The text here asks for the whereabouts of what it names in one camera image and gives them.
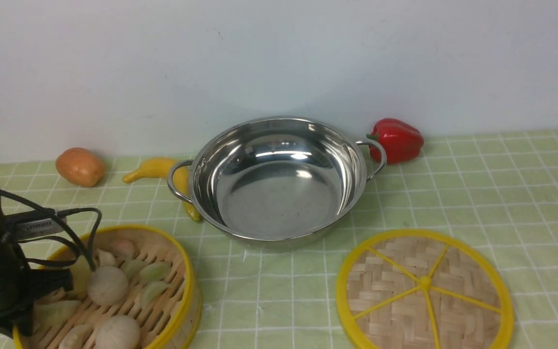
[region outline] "white wall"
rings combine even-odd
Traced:
[[[558,127],[558,1],[0,0],[0,161],[196,152],[273,114]]]

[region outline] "bamboo steamer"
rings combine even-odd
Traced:
[[[513,304],[478,252],[420,229],[356,247],[337,277],[337,309],[357,349],[504,349]]]
[[[86,234],[80,239],[87,243],[88,238],[89,234]],[[57,349],[60,341],[73,327],[84,323],[93,326],[93,333],[82,349],[91,349],[94,347],[97,329],[115,315],[127,315],[137,320],[141,328],[138,345],[140,349],[188,348],[202,315],[202,296],[186,251],[168,234],[144,225],[118,225],[99,230],[94,239],[94,246],[108,250],[110,242],[120,238],[135,244],[138,252],[135,256],[137,260],[146,263],[171,262],[171,271],[164,279],[170,287],[146,309],[141,309],[138,297],[142,290],[138,275],[131,279],[126,299],[117,305],[99,306],[87,296],[77,298],[81,300],[79,309],[63,325],[46,329],[38,328],[31,337],[20,335],[15,327],[13,340],[16,349]],[[71,258],[73,258],[71,251],[62,247],[49,259],[70,260]],[[38,302],[51,303],[67,299],[70,298],[66,297],[66,292],[59,290]]]

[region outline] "yellow banana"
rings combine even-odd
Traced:
[[[139,165],[137,170],[127,173],[122,177],[122,181],[126,184],[133,183],[140,178],[162,178],[167,179],[170,168],[178,161],[170,158],[152,158],[147,159]],[[189,196],[188,192],[188,168],[180,167],[173,174],[173,183],[175,187],[184,195]],[[195,206],[182,202],[186,214],[196,222],[202,220],[202,215],[197,211]]]

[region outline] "stainless steel pot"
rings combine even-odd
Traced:
[[[370,175],[358,145],[383,154]],[[229,236],[255,247],[297,248],[338,223],[385,164],[378,142],[351,142],[311,119],[266,117],[224,131],[195,159],[174,165],[168,186]],[[182,166],[191,166],[190,197],[173,183]]]

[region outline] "black object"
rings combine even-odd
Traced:
[[[9,197],[20,203],[27,204],[34,208],[33,211],[24,212],[24,214],[15,214],[5,216],[1,208],[1,197]],[[75,263],[76,258],[80,256],[80,250],[84,256],[88,256],[88,252],[75,233],[68,227],[61,217],[78,212],[93,211],[97,212],[98,219],[94,224],[91,232],[89,243],[93,242],[95,231],[100,223],[100,211],[96,208],[73,208],[71,210],[55,212],[48,210],[42,206],[32,203],[29,200],[18,197],[14,194],[0,189],[0,333],[10,338],[13,336],[13,327],[17,326],[20,333],[24,336],[30,336],[33,330],[33,303],[36,300],[46,296],[47,294],[64,288],[65,291],[73,289],[72,274],[68,269],[62,269]],[[41,222],[36,230],[31,230],[31,222]],[[59,231],[65,230],[73,239],[78,241],[77,245],[61,237],[38,237],[33,240],[23,240],[22,237],[16,236],[15,228],[24,226],[24,237],[27,234],[34,236],[54,234],[58,231],[52,228],[45,232],[40,230],[44,227],[44,223],[56,223],[60,226]],[[32,258],[25,258],[20,243],[36,241],[36,240],[55,240],[64,243],[75,253],[75,259],[71,261],[44,261]],[[29,262],[39,263],[49,269],[34,270],[29,266]],[[91,268],[94,270],[95,265],[91,257],[88,260]]]

